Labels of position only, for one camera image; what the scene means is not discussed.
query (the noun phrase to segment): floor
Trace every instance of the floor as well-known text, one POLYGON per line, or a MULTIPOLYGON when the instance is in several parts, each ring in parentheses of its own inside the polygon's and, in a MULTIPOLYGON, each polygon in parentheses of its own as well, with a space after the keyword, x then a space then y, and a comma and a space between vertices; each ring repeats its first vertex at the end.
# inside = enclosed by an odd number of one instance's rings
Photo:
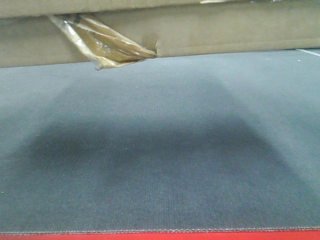
POLYGON ((0 69, 0 233, 319 229, 319 54, 0 69))

